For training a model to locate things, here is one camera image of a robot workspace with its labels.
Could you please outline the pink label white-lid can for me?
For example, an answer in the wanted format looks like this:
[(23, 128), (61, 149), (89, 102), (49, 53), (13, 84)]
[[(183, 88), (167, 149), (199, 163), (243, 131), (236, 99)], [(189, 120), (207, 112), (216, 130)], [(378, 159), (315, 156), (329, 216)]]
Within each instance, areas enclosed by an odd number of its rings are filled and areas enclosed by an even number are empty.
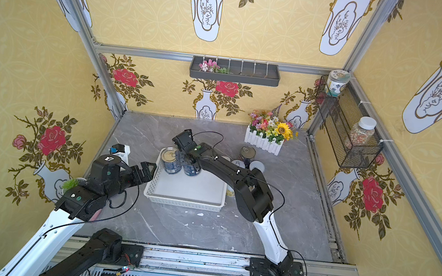
[(262, 162), (256, 160), (249, 163), (249, 169), (250, 170), (258, 169), (262, 173), (264, 173), (266, 170), (265, 165)]

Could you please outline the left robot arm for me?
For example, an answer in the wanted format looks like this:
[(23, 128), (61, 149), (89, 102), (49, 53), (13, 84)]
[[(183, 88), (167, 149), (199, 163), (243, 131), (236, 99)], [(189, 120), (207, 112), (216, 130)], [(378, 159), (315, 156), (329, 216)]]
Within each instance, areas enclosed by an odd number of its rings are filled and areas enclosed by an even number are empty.
[(151, 162), (130, 167), (115, 154), (97, 158), (92, 163), (90, 175), (63, 194), (32, 239), (0, 270), (0, 276), (78, 276), (94, 264), (124, 258), (120, 235), (102, 229), (83, 250), (55, 268), (45, 270), (78, 230), (100, 221), (99, 213), (110, 199), (128, 188), (150, 183), (156, 169), (157, 165)]

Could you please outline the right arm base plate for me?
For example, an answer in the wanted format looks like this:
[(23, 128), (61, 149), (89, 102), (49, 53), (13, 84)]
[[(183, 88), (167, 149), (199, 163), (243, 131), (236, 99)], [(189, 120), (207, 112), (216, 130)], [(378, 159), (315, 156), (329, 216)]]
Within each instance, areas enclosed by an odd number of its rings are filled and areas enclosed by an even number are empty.
[(305, 276), (304, 267), (300, 262), (276, 265), (266, 258), (252, 257), (244, 269), (249, 271), (250, 276)]

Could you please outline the white perforated plastic basket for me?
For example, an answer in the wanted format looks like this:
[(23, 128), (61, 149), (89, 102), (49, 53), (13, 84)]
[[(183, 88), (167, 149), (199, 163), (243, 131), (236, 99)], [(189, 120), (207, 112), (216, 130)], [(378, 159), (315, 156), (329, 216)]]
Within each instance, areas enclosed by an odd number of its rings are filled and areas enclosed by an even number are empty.
[(197, 176), (184, 171), (168, 174), (162, 155), (157, 157), (154, 178), (146, 184), (144, 195), (153, 203), (218, 212), (226, 202), (227, 184), (203, 170)]

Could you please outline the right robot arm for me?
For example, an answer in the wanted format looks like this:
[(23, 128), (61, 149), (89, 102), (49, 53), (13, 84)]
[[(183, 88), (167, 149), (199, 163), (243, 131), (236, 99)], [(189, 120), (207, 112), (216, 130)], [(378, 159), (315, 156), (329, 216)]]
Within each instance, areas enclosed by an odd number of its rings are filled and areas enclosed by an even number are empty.
[(236, 199), (240, 214), (255, 225), (263, 243), (265, 258), (278, 269), (285, 269), (294, 262), (293, 255), (282, 240), (275, 221), (273, 185), (258, 170), (241, 168), (219, 155), (207, 143), (197, 144), (191, 129), (173, 138), (173, 143), (191, 166), (210, 172), (229, 185)]

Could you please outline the blue tin can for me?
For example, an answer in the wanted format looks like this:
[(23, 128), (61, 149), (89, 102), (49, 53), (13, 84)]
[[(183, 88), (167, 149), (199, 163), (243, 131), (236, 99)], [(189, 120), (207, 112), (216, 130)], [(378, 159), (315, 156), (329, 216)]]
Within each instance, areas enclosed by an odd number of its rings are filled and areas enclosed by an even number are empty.
[(201, 167), (198, 164), (191, 164), (184, 161), (182, 167), (185, 175), (190, 177), (198, 176), (201, 172)]
[(178, 149), (173, 147), (165, 148), (161, 151), (160, 157), (166, 173), (173, 175), (182, 169)]

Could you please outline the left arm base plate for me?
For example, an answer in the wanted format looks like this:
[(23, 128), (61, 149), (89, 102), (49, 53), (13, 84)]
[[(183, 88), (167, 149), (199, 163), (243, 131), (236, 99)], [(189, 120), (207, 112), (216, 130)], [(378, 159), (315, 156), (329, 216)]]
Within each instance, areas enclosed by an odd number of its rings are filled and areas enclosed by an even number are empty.
[(140, 266), (143, 253), (144, 246), (136, 244), (121, 244), (121, 254), (116, 263), (121, 266), (132, 265), (136, 268)]

